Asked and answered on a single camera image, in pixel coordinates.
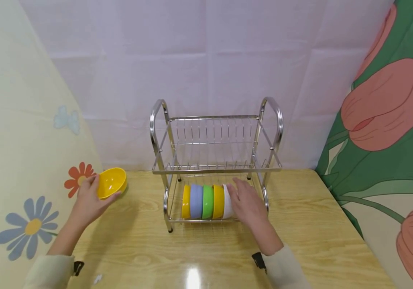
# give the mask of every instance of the white plate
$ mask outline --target white plate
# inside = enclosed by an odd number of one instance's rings
[[[229,191],[227,190],[227,185],[222,185],[224,187],[224,215],[223,219],[228,219],[234,215],[234,210],[232,209],[232,202],[230,200]]]

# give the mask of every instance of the dish rack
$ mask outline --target dish rack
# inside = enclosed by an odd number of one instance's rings
[[[277,122],[271,125],[271,129],[276,130],[273,140],[263,124],[267,105],[277,116]],[[163,109],[164,121],[157,122],[160,109]],[[163,128],[155,127],[155,123],[162,123]],[[262,192],[269,213],[267,183],[272,171],[282,169],[277,152],[283,134],[283,115],[273,98],[263,99],[258,115],[179,118],[171,118],[166,102],[157,100],[150,116],[150,132],[155,153],[152,172],[160,175],[163,182],[163,215],[168,232],[173,232],[173,223],[237,221],[180,218],[182,183],[222,185],[231,183],[233,177],[246,178],[258,192]],[[161,140],[157,138],[157,132],[163,133]]]

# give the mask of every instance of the blue plate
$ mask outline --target blue plate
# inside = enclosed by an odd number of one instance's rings
[[[201,219],[203,213],[203,186],[190,186],[190,217],[192,219]]]

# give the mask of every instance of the table surface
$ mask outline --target table surface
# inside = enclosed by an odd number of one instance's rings
[[[161,177],[128,172],[128,187],[84,232],[75,255],[85,266],[69,288],[271,288],[243,225],[175,223],[169,234]],[[269,218],[313,288],[394,288],[314,171],[273,173],[268,195]]]

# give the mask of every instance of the yellow flower center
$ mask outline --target yellow flower center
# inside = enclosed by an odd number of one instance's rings
[[[25,234],[27,235],[34,235],[36,234],[43,223],[39,219],[31,220],[25,227]]]
[[[78,186],[81,186],[81,184],[84,182],[85,179],[86,179],[86,176],[80,176],[78,178]]]

